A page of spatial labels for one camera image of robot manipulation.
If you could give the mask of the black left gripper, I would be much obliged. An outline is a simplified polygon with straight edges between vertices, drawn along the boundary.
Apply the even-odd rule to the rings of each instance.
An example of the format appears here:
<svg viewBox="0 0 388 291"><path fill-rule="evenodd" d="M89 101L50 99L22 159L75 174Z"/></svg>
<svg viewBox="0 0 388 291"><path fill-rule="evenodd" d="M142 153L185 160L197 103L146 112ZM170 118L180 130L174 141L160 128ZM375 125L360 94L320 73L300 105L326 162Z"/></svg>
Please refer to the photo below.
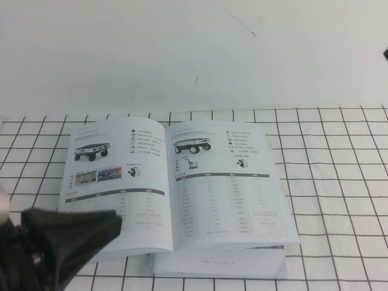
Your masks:
<svg viewBox="0 0 388 291"><path fill-rule="evenodd" d="M114 210L22 212L28 231L6 221L1 225L1 290L65 290L94 256L121 233Z"/></svg>

